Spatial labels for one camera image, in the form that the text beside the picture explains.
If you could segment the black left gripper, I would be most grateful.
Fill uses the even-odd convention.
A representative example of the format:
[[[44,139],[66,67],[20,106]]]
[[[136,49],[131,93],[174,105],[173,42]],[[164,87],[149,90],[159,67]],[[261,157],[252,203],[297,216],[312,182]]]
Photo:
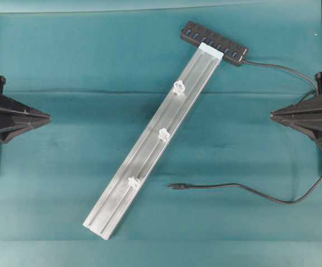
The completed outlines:
[[[3,94],[6,79],[0,74],[0,144],[7,144],[15,137],[51,122],[51,116]],[[25,118],[19,116],[39,117]]]

